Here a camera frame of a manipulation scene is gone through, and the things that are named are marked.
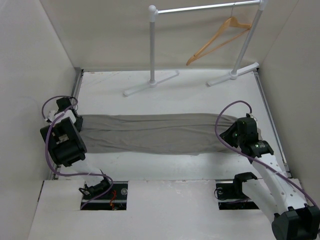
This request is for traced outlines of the grey trousers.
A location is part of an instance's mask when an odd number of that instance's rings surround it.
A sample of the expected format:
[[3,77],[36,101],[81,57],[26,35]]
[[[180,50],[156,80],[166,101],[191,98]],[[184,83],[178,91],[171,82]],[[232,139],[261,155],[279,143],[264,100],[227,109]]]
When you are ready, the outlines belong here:
[[80,136],[90,154],[135,152],[161,155],[230,153],[216,133],[236,117],[213,113],[83,116]]

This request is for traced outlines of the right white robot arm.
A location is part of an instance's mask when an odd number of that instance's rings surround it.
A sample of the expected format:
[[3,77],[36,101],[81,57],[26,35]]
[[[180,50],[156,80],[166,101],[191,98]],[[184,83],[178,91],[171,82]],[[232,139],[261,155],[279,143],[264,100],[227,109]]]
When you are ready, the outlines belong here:
[[305,194],[281,173],[269,143],[259,139],[256,121],[250,116],[237,119],[219,139],[240,148],[264,181],[262,185],[251,172],[234,176],[232,192],[248,197],[265,214],[277,240],[315,240],[320,227],[320,209],[310,206]]

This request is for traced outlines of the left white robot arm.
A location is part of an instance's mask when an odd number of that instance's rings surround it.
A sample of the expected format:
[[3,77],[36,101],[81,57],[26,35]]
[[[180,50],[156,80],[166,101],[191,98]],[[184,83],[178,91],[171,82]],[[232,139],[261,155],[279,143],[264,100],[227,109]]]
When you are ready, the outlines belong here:
[[49,167],[62,177],[81,176],[85,185],[79,191],[84,196],[108,199],[112,195],[113,180],[86,160],[87,148],[80,136],[83,117],[75,109],[78,100],[58,95],[45,103],[51,100],[56,100],[58,109],[45,115],[44,107],[41,108],[42,117],[48,125],[40,129]]

